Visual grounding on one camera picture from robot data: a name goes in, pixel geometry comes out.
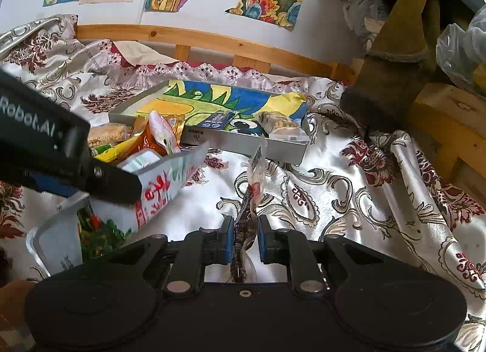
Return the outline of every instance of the wooden board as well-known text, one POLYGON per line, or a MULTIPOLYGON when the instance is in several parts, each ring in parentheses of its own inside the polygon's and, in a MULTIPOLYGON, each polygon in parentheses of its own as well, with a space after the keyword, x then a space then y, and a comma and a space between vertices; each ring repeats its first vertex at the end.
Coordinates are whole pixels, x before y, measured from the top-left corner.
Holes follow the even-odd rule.
POLYGON ((486 178, 486 139, 449 115, 415 101, 408 115, 409 123, 426 132, 442 145, 437 173, 450 178, 457 158, 462 159, 486 178))
POLYGON ((282 49, 210 32, 137 24, 89 24, 78 26, 76 38, 152 41, 203 48, 262 62, 264 64, 258 66, 264 69, 267 64, 275 64, 312 76, 331 77, 333 75, 333 79, 336 80, 348 79, 347 75, 341 76, 347 74, 348 70, 342 68, 339 63, 331 66, 282 49))

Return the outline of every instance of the yellow package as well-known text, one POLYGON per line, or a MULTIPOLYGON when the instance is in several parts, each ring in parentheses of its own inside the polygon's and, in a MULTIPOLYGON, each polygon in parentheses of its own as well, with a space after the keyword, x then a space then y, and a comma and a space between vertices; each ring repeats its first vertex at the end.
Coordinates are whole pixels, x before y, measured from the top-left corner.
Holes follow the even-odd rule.
POLYGON ((184 130, 184 125, 186 123, 185 115, 162 115, 166 121, 172 127, 172 131, 176 136, 177 143, 181 143, 182 130, 184 130))
POLYGON ((130 148, 137 138, 138 136, 134 136, 126 141, 120 142, 115 147, 107 149, 100 155, 95 156, 95 159, 101 160, 104 163, 111 163, 112 161, 116 160, 121 153, 130 148))

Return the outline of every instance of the white wall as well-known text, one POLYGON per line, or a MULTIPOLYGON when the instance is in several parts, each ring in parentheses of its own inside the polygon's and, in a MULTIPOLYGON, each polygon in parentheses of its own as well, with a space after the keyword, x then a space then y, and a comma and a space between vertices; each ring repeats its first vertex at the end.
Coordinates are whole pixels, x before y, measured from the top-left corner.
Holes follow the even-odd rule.
POLYGON ((0 32, 56 14, 79 15, 79 24, 125 23, 171 26, 215 32, 288 50, 319 61, 349 64, 361 55, 347 28, 339 0, 304 0, 293 31, 258 20, 227 14, 238 0, 189 0, 177 13, 145 12, 145 0, 131 3, 67 2, 42 7, 43 0, 3 0, 0 32))

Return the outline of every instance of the screw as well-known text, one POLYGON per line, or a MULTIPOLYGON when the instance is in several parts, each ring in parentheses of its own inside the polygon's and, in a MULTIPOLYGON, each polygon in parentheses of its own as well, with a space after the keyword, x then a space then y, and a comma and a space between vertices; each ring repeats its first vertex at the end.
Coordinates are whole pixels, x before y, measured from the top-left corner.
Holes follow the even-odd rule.
POLYGON ((251 296, 251 291, 249 290, 240 290, 240 293, 238 293, 241 297, 250 297, 251 296))
POLYGON ((94 168, 94 175, 96 176, 96 178, 101 178, 103 176, 103 170, 101 169, 101 167, 96 166, 94 168))
POLYGON ((190 289, 190 283, 186 281, 172 281, 166 286, 166 289, 172 293, 185 293, 190 289))
POLYGON ((309 281, 303 281, 300 284, 300 288, 307 293, 317 293, 324 289, 324 285, 322 282, 310 279, 309 281))

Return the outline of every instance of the food package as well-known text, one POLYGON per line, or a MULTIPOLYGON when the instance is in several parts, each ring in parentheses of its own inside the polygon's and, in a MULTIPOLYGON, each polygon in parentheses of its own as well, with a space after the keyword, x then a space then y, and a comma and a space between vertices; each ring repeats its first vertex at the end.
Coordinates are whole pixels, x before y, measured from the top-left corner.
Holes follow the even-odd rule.
POLYGON ((155 141, 165 149, 168 155, 181 151, 171 125, 155 111, 150 112, 149 126, 155 141))
POLYGON ((107 123, 105 125, 92 127, 88 134, 88 146, 105 145, 125 141, 130 137, 130 128, 120 123, 107 123))
POLYGON ((30 230, 27 249, 54 275, 130 243, 136 233, 173 200, 206 158, 209 143, 166 156, 133 173, 142 184, 140 199, 119 205, 77 192, 60 212, 30 230))
POLYGON ((235 221, 235 250, 230 265, 230 278, 235 283, 257 282, 255 268, 246 251, 253 245, 258 231, 257 206, 263 199, 266 152, 267 141, 260 137, 258 149, 246 170, 248 188, 235 221))
POLYGON ((96 146, 94 148, 89 148, 89 150, 91 151, 91 155, 93 157, 96 157, 96 156, 100 155, 101 153, 107 151, 108 149, 113 148, 114 146, 115 146, 115 144, 107 143, 106 145, 100 145, 100 146, 96 146))
POLYGON ((105 163, 111 163, 118 159, 118 157, 127 149, 129 149, 137 140, 138 137, 129 138, 119 144, 115 145, 112 148, 106 149, 103 153, 95 156, 95 159, 103 161, 105 163))
POLYGON ((124 171, 134 173, 161 160, 162 156, 150 148, 142 149, 117 165, 124 171))
POLYGON ((132 133, 130 134, 130 137, 138 137, 140 134, 142 134, 148 122, 149 120, 147 118, 143 116, 138 116, 133 123, 132 133))
POLYGON ((235 117, 234 112, 215 112, 210 114, 205 120, 198 123, 197 126, 210 127, 218 130, 224 130, 226 125, 235 117))
POLYGON ((163 118, 171 125, 177 143, 181 143, 182 130, 184 130, 184 124, 186 123, 185 115, 163 115, 163 118))
POLYGON ((138 117, 135 121, 133 131, 135 135, 132 137, 135 140, 131 142, 129 147, 125 147, 124 150, 118 154, 115 160, 115 164, 124 161, 133 154, 141 151, 144 148, 151 148, 156 151, 161 156, 167 156, 172 153, 180 152, 179 145, 177 144, 177 137, 174 132, 180 135, 182 134, 182 129, 184 128, 183 115, 170 115, 173 119, 173 126, 170 126, 169 122, 162 118, 159 114, 154 112, 154 121, 150 124, 149 119, 138 117), (152 134, 152 128, 155 130, 157 137, 159 137, 159 142, 155 139, 152 134), (169 143, 169 147, 164 144, 164 139, 169 143))
POLYGON ((296 122, 280 112, 260 112, 258 121, 268 134, 268 138, 291 142, 309 141, 306 132, 296 122))

